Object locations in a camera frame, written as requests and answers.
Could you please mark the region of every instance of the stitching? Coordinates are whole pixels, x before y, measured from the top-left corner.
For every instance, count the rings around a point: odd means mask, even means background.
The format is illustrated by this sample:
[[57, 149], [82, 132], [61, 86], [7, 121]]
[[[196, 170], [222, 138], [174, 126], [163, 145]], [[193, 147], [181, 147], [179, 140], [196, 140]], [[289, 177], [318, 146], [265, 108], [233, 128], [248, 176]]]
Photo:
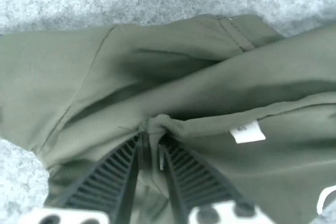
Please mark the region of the stitching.
[[254, 47], [256, 47], [256, 45], [254, 45], [254, 43], [232, 22], [231, 19], [228, 19], [230, 24], [237, 29], [237, 31], [245, 38], [247, 39]]
[[93, 57], [93, 60], [90, 64], [90, 67], [89, 67], [89, 70], [88, 70], [88, 73], [87, 75], [85, 76], [84, 78], [84, 81], [82, 83], [82, 85], [80, 86], [79, 90], [77, 91], [75, 97], [73, 98], [72, 102], [70, 103], [70, 105], [68, 106], [68, 108], [66, 109], [66, 111], [64, 112], [64, 114], [60, 117], [60, 119], [58, 120], [58, 122], [56, 123], [55, 127], [50, 131], [50, 133], [48, 134], [46, 140], [42, 143], [41, 147], [38, 149], [38, 151], [36, 152], [36, 155], [38, 155], [40, 153], [40, 151], [44, 148], [44, 146], [46, 145], [46, 143], [48, 142], [48, 140], [50, 139], [50, 136], [55, 132], [55, 130], [57, 129], [57, 127], [59, 126], [59, 124], [61, 123], [62, 119], [66, 116], [66, 114], [68, 113], [68, 111], [70, 110], [70, 108], [72, 107], [72, 105], [74, 104], [76, 98], [78, 97], [78, 95], [80, 94], [80, 92], [83, 90], [85, 84], [87, 83], [88, 79], [89, 79], [89, 76], [90, 76], [90, 72], [91, 72], [91, 69], [92, 69], [92, 66], [97, 58], [97, 55], [102, 47], [102, 45], [104, 44], [105, 40], [107, 39], [107, 37], [110, 35], [110, 33], [112, 32], [112, 30], [114, 30], [117, 26], [113, 26], [109, 31], [108, 33], [105, 35], [105, 37], [103, 38], [103, 40], [101, 41], [94, 57]]
[[226, 34], [229, 36], [229, 38], [231, 38], [232, 41], [239, 47], [239, 49], [244, 52], [244, 49], [240, 46], [240, 44], [238, 43], [238, 41], [236, 41], [235, 38], [232, 37], [231, 34], [226, 30], [226, 28], [223, 26], [223, 24], [221, 23], [220, 20], [219, 20], [219, 24], [222, 27], [222, 29], [226, 32]]

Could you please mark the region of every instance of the white clothing label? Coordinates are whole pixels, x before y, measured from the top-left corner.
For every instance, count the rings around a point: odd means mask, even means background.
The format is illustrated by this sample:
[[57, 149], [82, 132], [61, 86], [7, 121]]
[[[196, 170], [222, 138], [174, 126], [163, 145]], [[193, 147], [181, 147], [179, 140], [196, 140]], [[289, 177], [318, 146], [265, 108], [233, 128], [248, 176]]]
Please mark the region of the white clothing label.
[[260, 129], [258, 121], [230, 130], [237, 144], [265, 140], [266, 137]]

